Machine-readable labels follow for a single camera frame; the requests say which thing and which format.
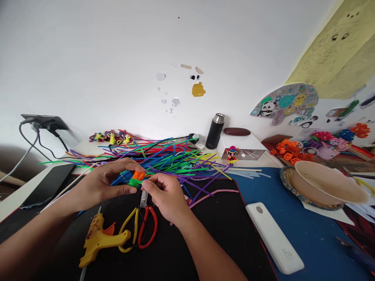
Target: black smartphone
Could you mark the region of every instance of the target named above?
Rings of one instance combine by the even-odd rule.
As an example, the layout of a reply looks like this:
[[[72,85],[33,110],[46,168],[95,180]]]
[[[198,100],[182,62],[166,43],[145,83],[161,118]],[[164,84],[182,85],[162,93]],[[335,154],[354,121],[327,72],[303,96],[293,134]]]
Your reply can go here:
[[[48,204],[61,191],[62,184],[70,175],[74,166],[74,164],[68,164],[52,168],[22,203],[20,209],[30,209]]]

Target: black thermos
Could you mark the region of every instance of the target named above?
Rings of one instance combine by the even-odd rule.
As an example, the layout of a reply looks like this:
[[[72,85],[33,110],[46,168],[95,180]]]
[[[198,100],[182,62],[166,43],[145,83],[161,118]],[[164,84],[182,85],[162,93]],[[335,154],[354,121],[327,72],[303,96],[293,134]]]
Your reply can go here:
[[[224,117],[224,114],[216,113],[214,119],[212,119],[206,141],[206,147],[208,149],[215,149],[218,146],[221,130],[224,126]]]

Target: hand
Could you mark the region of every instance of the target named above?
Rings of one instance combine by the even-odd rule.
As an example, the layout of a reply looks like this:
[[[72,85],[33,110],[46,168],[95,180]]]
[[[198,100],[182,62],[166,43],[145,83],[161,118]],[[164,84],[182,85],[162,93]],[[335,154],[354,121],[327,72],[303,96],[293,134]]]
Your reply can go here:
[[[163,217],[177,227],[184,218],[192,214],[176,178],[166,174],[155,174],[142,182],[141,189],[152,196],[152,202],[158,206]]]
[[[64,200],[64,203],[75,212],[79,212],[88,210],[112,197],[136,193],[137,189],[129,185],[111,186],[112,181],[125,170],[145,172],[145,169],[130,158],[103,164],[87,174],[61,200]]]

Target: white power bank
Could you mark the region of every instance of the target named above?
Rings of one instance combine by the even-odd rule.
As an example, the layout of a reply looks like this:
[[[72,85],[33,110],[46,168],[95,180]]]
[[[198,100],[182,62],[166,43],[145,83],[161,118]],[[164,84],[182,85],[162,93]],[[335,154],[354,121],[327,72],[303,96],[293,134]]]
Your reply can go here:
[[[292,274],[305,267],[304,262],[263,203],[249,204],[246,206],[246,211],[282,273]]]

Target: thermos lid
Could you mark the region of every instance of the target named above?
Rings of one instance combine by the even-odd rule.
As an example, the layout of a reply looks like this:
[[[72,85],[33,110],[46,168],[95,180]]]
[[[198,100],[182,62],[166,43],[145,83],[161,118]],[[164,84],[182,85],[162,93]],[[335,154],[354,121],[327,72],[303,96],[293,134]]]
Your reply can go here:
[[[221,113],[216,113],[213,121],[215,123],[218,123],[218,124],[223,124],[224,123],[224,117],[225,115],[224,114],[221,114]]]

